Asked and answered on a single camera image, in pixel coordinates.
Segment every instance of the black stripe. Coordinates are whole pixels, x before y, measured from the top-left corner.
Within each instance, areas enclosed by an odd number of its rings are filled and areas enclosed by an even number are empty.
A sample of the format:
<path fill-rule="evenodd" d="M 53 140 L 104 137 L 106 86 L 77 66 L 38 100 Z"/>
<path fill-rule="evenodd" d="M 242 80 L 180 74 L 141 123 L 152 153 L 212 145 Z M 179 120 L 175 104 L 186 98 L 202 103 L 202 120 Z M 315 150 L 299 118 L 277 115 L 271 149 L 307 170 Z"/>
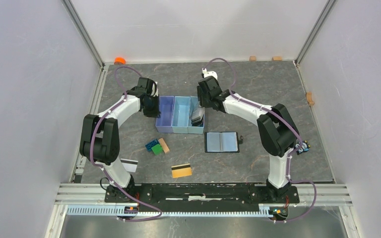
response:
<path fill-rule="evenodd" d="M 121 160 L 122 163 L 138 165 L 138 161 Z"/>
<path fill-rule="evenodd" d="M 172 170 L 180 170 L 180 169 L 185 169 L 185 168 L 190 168 L 191 165 L 190 164 L 187 164 L 187 165 L 181 165 L 181 166 L 177 166 L 177 167 L 172 167 Z"/>

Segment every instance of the open notebook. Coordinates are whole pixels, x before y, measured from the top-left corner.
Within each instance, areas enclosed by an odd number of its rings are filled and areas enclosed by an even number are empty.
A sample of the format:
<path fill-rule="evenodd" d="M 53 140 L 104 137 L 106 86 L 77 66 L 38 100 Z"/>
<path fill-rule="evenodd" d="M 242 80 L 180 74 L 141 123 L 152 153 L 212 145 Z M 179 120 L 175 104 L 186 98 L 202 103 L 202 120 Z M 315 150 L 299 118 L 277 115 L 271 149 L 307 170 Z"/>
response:
<path fill-rule="evenodd" d="M 205 152 L 239 152 L 237 132 L 206 132 Z"/>

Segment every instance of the storage bin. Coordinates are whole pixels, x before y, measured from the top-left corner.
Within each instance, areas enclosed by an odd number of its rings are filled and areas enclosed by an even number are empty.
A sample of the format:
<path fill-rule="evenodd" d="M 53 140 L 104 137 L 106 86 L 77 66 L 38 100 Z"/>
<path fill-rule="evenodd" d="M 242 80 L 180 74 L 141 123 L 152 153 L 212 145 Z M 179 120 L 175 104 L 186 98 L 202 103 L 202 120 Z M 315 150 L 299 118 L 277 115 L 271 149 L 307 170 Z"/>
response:
<path fill-rule="evenodd" d="M 192 112 L 199 107 L 198 97 L 190 97 L 190 110 L 189 110 L 189 116 L 192 115 Z M 203 130 L 205 127 L 205 116 L 204 121 L 199 126 L 192 126 L 192 121 L 189 118 L 188 122 L 188 133 L 192 134 L 203 134 Z"/>
<path fill-rule="evenodd" d="M 155 127 L 161 133 L 173 133 L 173 107 L 174 96 L 160 96 L 159 109 L 160 117 L 155 120 Z"/>
<path fill-rule="evenodd" d="M 187 133 L 189 124 L 190 97 L 175 97 L 173 107 L 173 133 Z"/>

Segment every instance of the gray floor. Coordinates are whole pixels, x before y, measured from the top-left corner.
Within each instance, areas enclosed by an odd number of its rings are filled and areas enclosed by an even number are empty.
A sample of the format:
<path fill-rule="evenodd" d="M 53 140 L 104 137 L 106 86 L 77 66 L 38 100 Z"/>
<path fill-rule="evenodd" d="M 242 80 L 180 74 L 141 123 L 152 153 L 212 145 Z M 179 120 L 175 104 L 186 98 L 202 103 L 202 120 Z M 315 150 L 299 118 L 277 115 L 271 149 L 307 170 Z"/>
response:
<path fill-rule="evenodd" d="M 291 163 L 292 179 L 331 181 L 332 175 L 320 142 L 318 130 L 306 102 L 297 71 L 290 61 L 233 62 L 238 73 L 235 91 L 252 101 L 267 105 L 284 104 L 292 116 L 301 137 L 308 140 L 309 152 L 295 156 Z M 205 63 L 169 63 L 131 65 L 158 82 L 160 95 L 196 96 L 197 82 Z M 114 79 L 116 67 L 110 66 L 99 111 L 116 102 L 122 92 Z M 232 72 L 223 62 L 213 63 L 208 70 L 218 74 L 220 86 L 227 89 Z M 136 86 L 138 77 L 128 69 L 120 69 L 118 78 L 126 88 Z M 257 127 L 234 115 L 213 109 L 206 110 L 205 131 L 237 131 L 244 136 L 240 153 L 205 153 L 203 135 L 161 134 L 155 119 L 142 113 L 132 115 L 120 127 L 120 157 L 138 160 L 133 173 L 135 182 L 263 182 L 269 173 L 269 158 L 261 145 Z M 145 149 L 154 138 L 163 137 L 170 153 L 155 156 Z M 172 178 L 171 166 L 190 163 L 192 176 Z M 97 183 L 103 173 L 87 161 L 82 183 Z"/>
<path fill-rule="evenodd" d="M 305 208 L 291 208 L 290 217 Z M 309 215 L 287 224 L 265 218 L 168 217 L 155 221 L 123 223 L 115 217 L 67 216 L 62 238 L 346 238 L 338 207 L 315 207 Z"/>

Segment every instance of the green block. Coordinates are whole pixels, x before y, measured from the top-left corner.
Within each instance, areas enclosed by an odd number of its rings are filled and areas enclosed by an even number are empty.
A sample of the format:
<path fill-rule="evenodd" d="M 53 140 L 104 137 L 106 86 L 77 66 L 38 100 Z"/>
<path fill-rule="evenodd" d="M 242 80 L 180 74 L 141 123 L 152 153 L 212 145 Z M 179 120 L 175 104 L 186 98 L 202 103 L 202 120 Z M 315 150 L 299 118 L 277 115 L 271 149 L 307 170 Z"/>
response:
<path fill-rule="evenodd" d="M 160 144 L 154 145 L 153 147 L 151 147 L 151 150 L 154 152 L 155 155 L 158 155 L 161 152 L 163 152 L 163 148 L 161 147 Z"/>

